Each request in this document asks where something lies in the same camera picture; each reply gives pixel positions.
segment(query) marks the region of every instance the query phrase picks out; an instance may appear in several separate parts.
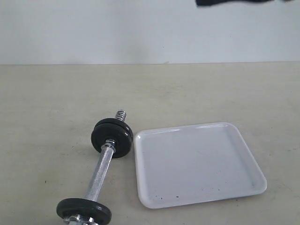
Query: dumbbell handle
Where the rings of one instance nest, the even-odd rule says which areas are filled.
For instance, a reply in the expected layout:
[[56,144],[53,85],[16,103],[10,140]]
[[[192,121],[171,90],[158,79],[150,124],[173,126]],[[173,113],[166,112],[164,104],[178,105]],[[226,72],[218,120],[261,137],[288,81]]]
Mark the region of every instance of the dumbbell handle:
[[[115,118],[117,120],[124,121],[126,117],[126,112],[124,110],[117,111]],[[84,199],[88,199],[96,202],[104,182],[109,164],[112,160],[113,154],[116,151],[115,141],[107,140],[106,143],[101,146],[100,158],[98,160],[97,166],[90,179],[89,189],[84,196]]]

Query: square plastic tray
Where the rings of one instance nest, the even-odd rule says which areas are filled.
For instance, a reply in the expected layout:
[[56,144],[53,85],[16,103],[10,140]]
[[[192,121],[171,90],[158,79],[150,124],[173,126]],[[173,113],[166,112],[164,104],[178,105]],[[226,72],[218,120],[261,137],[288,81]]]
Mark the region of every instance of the square plastic tray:
[[256,195],[267,187],[230,123],[145,130],[134,145],[138,194],[148,208]]

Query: white wall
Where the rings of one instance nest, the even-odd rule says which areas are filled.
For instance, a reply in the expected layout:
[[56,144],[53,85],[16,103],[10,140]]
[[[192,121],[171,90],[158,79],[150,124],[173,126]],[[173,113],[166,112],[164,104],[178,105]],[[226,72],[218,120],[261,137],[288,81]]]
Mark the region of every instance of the white wall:
[[299,0],[0,0],[0,64],[293,60]]

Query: beige table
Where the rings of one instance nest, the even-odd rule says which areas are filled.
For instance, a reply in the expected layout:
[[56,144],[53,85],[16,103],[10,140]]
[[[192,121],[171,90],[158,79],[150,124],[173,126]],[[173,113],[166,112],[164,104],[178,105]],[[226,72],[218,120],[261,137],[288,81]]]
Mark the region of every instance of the beige table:
[[59,225],[98,160],[95,123],[127,111],[134,132],[227,121],[265,174],[262,195],[150,210],[134,153],[113,160],[99,202],[112,225],[299,225],[300,63],[0,67],[0,224]]

